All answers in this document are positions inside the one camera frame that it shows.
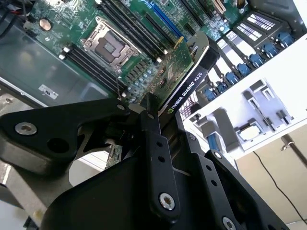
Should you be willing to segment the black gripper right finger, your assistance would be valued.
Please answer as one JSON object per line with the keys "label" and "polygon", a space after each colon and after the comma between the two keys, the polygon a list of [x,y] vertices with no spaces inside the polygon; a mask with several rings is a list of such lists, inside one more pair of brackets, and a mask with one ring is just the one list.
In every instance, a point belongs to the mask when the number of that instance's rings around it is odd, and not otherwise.
{"label": "black gripper right finger", "polygon": [[287,225],[219,152],[203,152],[176,115],[180,151],[175,168],[189,174],[187,210],[199,230],[286,230]]}

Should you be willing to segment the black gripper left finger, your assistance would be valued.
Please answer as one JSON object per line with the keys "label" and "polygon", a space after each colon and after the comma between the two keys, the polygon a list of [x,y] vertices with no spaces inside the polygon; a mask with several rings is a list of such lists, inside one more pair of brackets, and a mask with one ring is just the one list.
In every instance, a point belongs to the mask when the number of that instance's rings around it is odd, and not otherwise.
{"label": "black gripper left finger", "polygon": [[158,115],[137,113],[117,99],[32,109],[0,118],[1,183],[42,223],[51,204],[77,186],[69,182],[72,163],[107,142],[124,148],[119,163],[144,153],[170,155]]}

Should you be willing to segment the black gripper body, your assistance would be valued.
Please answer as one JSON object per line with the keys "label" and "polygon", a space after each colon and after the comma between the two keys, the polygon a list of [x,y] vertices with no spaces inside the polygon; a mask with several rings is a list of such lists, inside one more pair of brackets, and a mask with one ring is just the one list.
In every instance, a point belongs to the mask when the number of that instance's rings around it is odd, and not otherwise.
{"label": "black gripper body", "polygon": [[194,167],[174,170],[169,154],[131,157],[60,195],[43,217],[43,230],[201,230],[205,195],[194,187],[203,156],[185,156]]}

